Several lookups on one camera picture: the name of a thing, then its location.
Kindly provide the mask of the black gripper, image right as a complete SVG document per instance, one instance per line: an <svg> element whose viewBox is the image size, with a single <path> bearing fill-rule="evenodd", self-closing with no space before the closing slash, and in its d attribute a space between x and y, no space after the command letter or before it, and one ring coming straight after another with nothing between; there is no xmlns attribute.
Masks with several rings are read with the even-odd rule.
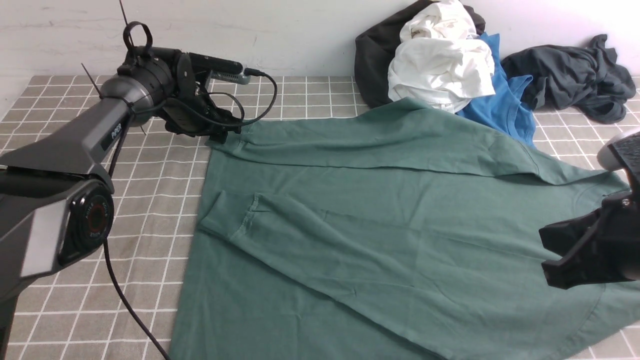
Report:
<svg viewBox="0 0 640 360"><path fill-rule="evenodd" d="M567 254L595 224L599 255L589 251ZM604 198L600 210L548 224L539 229L539 236L546 250L565 255L541 264L550 287L568 290L612 283L613 274L621 281L640 280L639 198L630 191Z"/></svg>

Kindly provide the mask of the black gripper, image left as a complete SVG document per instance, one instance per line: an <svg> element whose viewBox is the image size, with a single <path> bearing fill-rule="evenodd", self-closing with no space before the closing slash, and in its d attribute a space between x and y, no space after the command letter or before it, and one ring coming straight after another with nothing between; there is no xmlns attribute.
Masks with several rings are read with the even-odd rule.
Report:
<svg viewBox="0 0 640 360"><path fill-rule="evenodd" d="M242 132L242 120L230 111L215 105L208 91L208 83L195 79L189 53L166 52L162 56L171 71L174 88L159 112L166 121L166 129L178 135L209 137L224 144L229 133Z"/></svg>

